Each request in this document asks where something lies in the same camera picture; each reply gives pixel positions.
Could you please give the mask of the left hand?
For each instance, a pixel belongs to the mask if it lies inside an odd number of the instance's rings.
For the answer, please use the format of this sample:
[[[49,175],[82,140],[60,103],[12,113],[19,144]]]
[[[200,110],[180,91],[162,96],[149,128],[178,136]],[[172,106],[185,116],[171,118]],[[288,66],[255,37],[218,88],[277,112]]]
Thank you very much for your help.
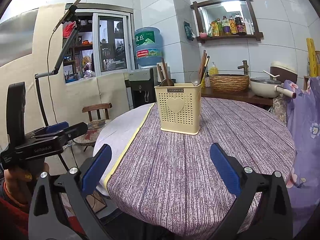
[[[31,201],[31,193],[24,188],[31,182],[33,175],[20,167],[4,170],[4,181],[7,195],[18,204],[27,205]]]

